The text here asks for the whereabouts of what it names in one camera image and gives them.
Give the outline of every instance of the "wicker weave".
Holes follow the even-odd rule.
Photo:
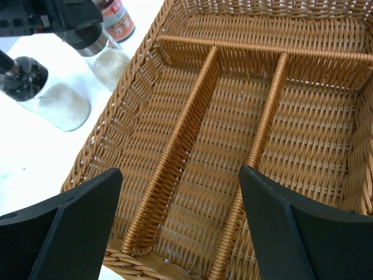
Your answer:
[[[62,188],[122,170],[104,264],[127,280],[259,279],[243,164],[372,214],[372,5],[166,0]]]

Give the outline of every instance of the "silver jar lid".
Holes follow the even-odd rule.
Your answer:
[[[109,42],[109,38],[103,29],[100,36],[97,38],[97,40],[93,44],[91,44],[90,46],[82,50],[76,50],[76,51],[83,57],[92,57],[98,54],[100,51],[102,51],[108,42]]]

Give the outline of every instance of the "jar label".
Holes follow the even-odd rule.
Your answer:
[[[116,41],[127,38],[135,28],[135,24],[121,0],[114,0],[109,7],[101,12],[104,18],[103,26]]]

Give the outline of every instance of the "jar lid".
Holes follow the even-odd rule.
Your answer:
[[[98,54],[108,42],[108,37],[103,32],[103,26],[100,23],[58,33],[57,36],[83,57],[92,57]]]
[[[3,77],[2,90],[13,100],[25,102],[44,87],[48,79],[48,69],[30,57],[19,57],[15,60],[19,65],[18,73]]]

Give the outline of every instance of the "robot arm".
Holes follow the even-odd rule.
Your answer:
[[[0,0],[0,37],[60,33],[102,21],[91,0]]]

